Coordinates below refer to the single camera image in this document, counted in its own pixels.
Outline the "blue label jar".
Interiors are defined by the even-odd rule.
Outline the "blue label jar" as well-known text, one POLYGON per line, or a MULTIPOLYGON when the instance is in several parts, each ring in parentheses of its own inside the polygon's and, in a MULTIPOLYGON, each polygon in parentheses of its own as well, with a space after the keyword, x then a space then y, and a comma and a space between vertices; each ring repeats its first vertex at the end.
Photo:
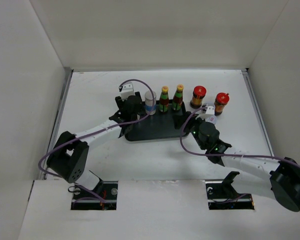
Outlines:
POLYGON ((157 101, 157 95, 153 91, 151 92, 148 90, 144 95, 144 107, 146 114, 154 115, 156 113, 156 101, 157 101))

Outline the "green sauce bottle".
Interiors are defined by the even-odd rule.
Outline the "green sauce bottle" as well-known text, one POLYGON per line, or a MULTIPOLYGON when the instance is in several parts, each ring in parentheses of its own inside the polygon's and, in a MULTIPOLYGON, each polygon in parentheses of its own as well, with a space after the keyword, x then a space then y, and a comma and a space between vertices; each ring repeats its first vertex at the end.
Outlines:
POLYGON ((183 103, 183 90, 184 86, 182 84, 178 84, 172 99, 172 110, 175 112, 178 112, 181 109, 183 103))
POLYGON ((161 113, 166 113, 168 111, 169 106, 169 88, 167 86, 163 86, 161 88, 161 94, 159 97, 159 111, 161 113))

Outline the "white lid spice jar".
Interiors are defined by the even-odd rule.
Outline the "white lid spice jar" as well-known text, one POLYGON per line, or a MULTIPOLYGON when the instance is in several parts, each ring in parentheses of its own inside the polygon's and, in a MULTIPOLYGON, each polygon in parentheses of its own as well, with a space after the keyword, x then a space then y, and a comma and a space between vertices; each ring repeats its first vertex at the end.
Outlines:
POLYGON ((215 125, 216 123, 217 123, 217 118, 216 118, 216 116, 215 115, 211 115, 211 116, 209 116, 207 119, 206 119, 206 121, 208 122, 208 123, 211 123, 211 124, 213 124, 213 125, 215 125))
POLYGON ((213 107, 213 108, 215 107, 214 102, 211 102, 211 101, 205 102, 204 105, 205 105, 206 107, 213 107))

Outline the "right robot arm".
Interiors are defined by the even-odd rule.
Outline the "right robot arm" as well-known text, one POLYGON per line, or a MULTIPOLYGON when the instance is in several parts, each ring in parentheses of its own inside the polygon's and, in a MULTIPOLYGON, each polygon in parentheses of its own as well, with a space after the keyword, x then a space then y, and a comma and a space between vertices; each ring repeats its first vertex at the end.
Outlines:
POLYGON ((204 157, 213 164, 233 168, 222 181, 222 192, 236 199, 238 194, 255 194, 276 200, 292 212, 300 211, 300 165, 293 159, 249 155, 220 139, 215 115, 186 112, 173 117, 174 127, 191 133, 204 157))

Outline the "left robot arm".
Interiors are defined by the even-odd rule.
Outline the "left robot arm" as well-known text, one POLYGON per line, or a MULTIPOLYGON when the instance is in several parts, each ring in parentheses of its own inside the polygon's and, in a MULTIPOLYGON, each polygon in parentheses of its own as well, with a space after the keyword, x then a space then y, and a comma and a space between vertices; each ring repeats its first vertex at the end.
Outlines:
POLYGON ((68 183, 83 186, 86 195, 93 200, 102 195, 103 180, 86 169, 89 150, 130 132, 133 125, 127 122, 139 120, 144 113, 139 92, 125 100, 117 96, 115 101, 118 111, 104 123, 80 133, 63 132, 54 147, 72 142, 50 154, 46 162, 48 168, 68 183))

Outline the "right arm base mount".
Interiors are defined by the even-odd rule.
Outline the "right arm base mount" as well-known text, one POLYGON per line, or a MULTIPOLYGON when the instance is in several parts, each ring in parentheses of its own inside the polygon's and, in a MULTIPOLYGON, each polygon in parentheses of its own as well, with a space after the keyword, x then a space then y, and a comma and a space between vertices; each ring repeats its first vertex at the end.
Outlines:
POLYGON ((224 179, 205 182, 209 210, 254 210, 251 194, 238 193, 232 183, 238 171, 231 171, 224 179))

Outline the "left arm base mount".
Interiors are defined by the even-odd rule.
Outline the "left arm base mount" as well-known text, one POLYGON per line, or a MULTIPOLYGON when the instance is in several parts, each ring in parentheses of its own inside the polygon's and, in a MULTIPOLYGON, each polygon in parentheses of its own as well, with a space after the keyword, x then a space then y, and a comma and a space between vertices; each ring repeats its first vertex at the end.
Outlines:
POLYGON ((118 181, 101 180, 93 190, 85 190, 78 185, 71 185, 70 209, 73 211, 115 211, 117 209, 118 181))

